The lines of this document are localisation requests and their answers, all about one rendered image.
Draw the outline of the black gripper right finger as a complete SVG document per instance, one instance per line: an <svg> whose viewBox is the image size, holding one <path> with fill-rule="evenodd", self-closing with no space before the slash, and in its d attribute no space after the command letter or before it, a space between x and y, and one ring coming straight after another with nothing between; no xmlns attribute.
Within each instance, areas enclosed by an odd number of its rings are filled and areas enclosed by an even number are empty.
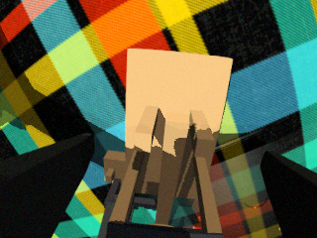
<svg viewBox="0 0 317 238"><path fill-rule="evenodd" d="M317 238L317 174L275 151L261 161L282 238Z"/></svg>

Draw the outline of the brown wooden catapult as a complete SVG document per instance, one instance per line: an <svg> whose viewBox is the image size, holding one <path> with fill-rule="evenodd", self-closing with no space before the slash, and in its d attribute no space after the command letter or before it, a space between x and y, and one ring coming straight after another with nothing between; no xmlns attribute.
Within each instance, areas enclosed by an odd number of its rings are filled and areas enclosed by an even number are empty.
<svg viewBox="0 0 317 238"><path fill-rule="evenodd" d="M126 154L108 150L98 238L223 238L210 182L233 59L128 48ZM158 195L158 199L135 193ZM202 230L167 225L174 197L198 199ZM135 206L155 223L132 222Z"/></svg>

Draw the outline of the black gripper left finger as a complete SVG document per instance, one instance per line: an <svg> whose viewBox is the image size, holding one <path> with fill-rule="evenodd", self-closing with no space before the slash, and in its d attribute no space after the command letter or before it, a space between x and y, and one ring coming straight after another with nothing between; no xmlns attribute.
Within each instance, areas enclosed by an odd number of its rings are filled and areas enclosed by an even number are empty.
<svg viewBox="0 0 317 238"><path fill-rule="evenodd" d="M0 162L0 238L52 238L95 152L92 134Z"/></svg>

